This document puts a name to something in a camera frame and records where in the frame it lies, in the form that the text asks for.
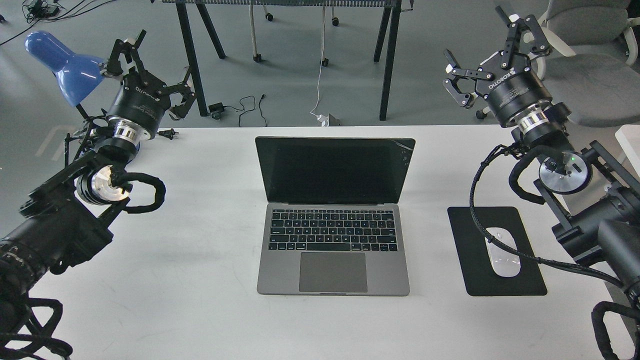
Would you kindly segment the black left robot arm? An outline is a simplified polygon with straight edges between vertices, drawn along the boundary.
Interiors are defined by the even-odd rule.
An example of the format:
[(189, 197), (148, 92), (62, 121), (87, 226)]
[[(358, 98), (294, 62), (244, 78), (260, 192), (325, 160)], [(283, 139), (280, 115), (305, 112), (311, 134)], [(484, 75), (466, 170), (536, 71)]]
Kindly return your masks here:
[(73, 347), (53, 337), (61, 321), (58, 300), (30, 297), (30, 290), (48, 272), (59, 275), (91, 260), (114, 238), (110, 225), (121, 212), (147, 214), (165, 200), (166, 187), (157, 177), (128, 172), (140, 143), (159, 132), (165, 113), (185, 118), (196, 95), (183, 81), (166, 85), (144, 68), (138, 50), (146, 32), (135, 39), (117, 39), (108, 59), (76, 54), (50, 32), (27, 35), (25, 48), (55, 75), (67, 103), (80, 108), (105, 78), (119, 80), (105, 126), (85, 116), (73, 162), (46, 180), (20, 208), (25, 221), (1, 239), (1, 358), (37, 358), (46, 348), (68, 360)]

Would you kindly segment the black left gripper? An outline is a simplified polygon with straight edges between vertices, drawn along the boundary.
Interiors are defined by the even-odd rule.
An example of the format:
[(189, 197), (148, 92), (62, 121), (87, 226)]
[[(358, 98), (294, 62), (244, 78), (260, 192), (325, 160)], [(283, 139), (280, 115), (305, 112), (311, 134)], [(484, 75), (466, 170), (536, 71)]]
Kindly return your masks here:
[[(183, 80), (171, 86), (166, 86), (163, 80), (152, 74), (148, 79), (142, 79), (141, 75), (145, 76), (147, 70), (140, 59), (138, 49), (146, 33), (146, 30), (142, 29), (133, 43), (117, 39), (110, 56), (102, 63), (102, 76), (112, 79), (120, 79), (123, 76), (121, 55), (124, 55), (126, 63), (134, 64), (135, 70), (123, 76), (121, 87), (106, 114), (106, 119), (110, 123), (117, 120), (133, 122), (144, 129), (148, 136), (155, 136), (166, 111), (174, 121), (180, 121), (187, 116), (195, 102), (196, 93), (190, 67), (183, 69)], [(180, 94), (181, 99), (179, 103), (170, 106), (170, 96), (174, 94)]]

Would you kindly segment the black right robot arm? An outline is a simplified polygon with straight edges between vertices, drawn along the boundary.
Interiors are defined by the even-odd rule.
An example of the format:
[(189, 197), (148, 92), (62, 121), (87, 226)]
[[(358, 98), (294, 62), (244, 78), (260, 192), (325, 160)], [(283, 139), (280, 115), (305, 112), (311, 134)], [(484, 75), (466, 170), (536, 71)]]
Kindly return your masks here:
[[(476, 69), (462, 68), (450, 50), (448, 77), (443, 85), (460, 107), (469, 109), (476, 98), (503, 128), (512, 128), (512, 145), (498, 145), (480, 164), (471, 182), (471, 221), (487, 244), (537, 264), (560, 271), (598, 278), (620, 289), (628, 305), (601, 301), (590, 319), (599, 353), (617, 360), (605, 324), (607, 313), (639, 323), (639, 181), (598, 141), (576, 151), (569, 141), (566, 122), (570, 110), (553, 97), (531, 68), (534, 56), (551, 51), (532, 14), (496, 13), (508, 32), (503, 48)], [(552, 232), (573, 262), (528, 255), (493, 235), (480, 221), (475, 207), (477, 184), (497, 157), (517, 159), (510, 171), (510, 189), (524, 201), (546, 205), (558, 224)]]

